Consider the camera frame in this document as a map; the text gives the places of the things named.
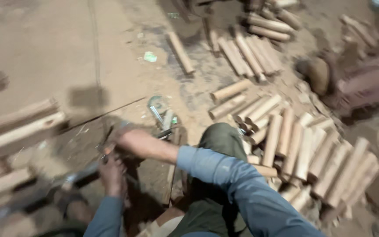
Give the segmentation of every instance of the concrete floor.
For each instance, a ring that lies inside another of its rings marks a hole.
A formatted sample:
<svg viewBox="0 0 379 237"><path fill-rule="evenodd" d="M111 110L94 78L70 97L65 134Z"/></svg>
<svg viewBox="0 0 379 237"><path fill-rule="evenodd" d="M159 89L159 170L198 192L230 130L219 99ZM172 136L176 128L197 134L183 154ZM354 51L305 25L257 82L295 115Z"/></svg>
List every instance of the concrete floor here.
<svg viewBox="0 0 379 237"><path fill-rule="evenodd" d="M229 37L227 28L236 23L241 6L235 0L215 3L214 19L220 34ZM155 120L147 109L153 95L164 96L182 119L188 143L197 144L204 129L214 122L207 114L214 106L209 93L238 78L224 57L214 58L208 51L201 19L185 24L181 18L169 17L168 13L176 12L170 0L0 0L0 70L11 81L8 89L0 92L0 114L47 97L60 102L72 125L105 114L22 150L10 158L12 165L30 164L44 178L79 170L97 157L94 147L103 137L104 121L116 125L131 121L154 134ZM286 71L269 85L251 88L248 93L280 93L297 108L297 115L317 113L312 104L298 100L294 85L300 79L292 70L293 60L326 46L341 46L341 14L377 25L379 15L367 0L303 0L293 12L304 27L280 55ZM197 70L194 78L183 74L171 51L165 37L170 30L181 36ZM142 60L146 51L153 52L157 61ZM233 123L227 118L220 121ZM134 198L134 206L150 210L133 217L133 222L152 221L162 212L158 203L168 166L145 160L133 171L147 192ZM92 182L82 192L97 208L103 197L100 182ZM60 214L47 206L29 216L9 218L1 224L0 236L30 236L60 222ZM136 225L129 235L135 232Z"/></svg>

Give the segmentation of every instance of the blue shirt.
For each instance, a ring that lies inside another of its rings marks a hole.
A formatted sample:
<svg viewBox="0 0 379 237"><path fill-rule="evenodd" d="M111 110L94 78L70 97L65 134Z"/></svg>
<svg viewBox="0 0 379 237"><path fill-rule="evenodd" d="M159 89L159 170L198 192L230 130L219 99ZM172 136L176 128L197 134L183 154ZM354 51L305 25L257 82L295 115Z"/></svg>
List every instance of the blue shirt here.
<svg viewBox="0 0 379 237"><path fill-rule="evenodd" d="M176 165L203 182L221 187L229 202L236 203L255 237L324 236L242 160L210 149L182 146ZM84 236L119 236L121 210L121 200L105 197Z"/></svg>

